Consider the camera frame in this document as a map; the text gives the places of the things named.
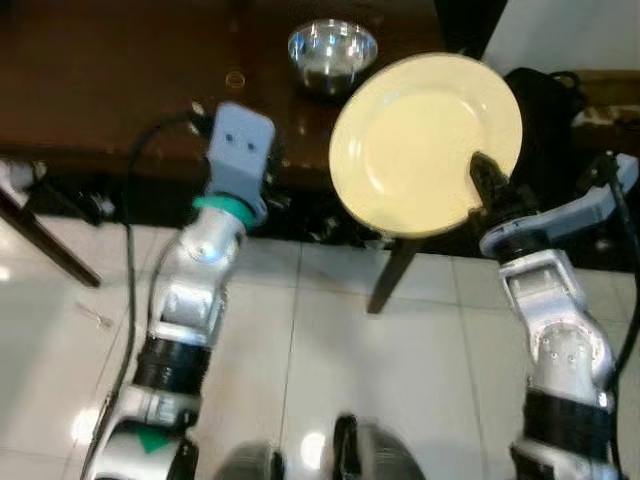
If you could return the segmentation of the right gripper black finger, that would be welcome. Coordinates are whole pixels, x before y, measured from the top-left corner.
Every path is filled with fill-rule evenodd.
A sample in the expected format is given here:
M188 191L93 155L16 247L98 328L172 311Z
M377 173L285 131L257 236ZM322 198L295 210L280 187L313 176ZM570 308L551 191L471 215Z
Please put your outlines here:
M484 152L475 152L470 159L470 178L483 206L503 206L512 195L507 174Z

